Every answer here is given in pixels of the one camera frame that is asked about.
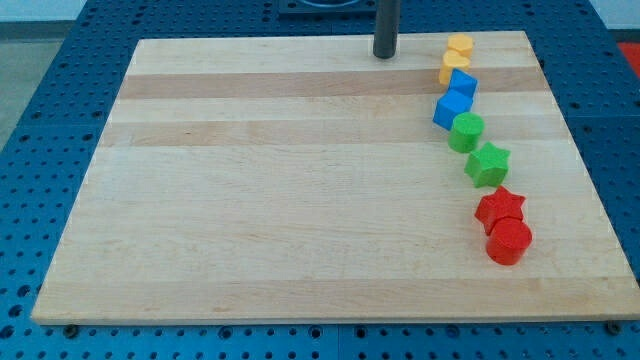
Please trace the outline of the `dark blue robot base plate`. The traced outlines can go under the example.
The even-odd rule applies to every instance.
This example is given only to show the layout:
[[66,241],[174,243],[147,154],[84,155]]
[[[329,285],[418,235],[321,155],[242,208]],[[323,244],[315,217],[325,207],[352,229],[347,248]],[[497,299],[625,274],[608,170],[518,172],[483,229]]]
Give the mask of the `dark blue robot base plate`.
[[276,0],[280,17],[374,14],[376,0]]

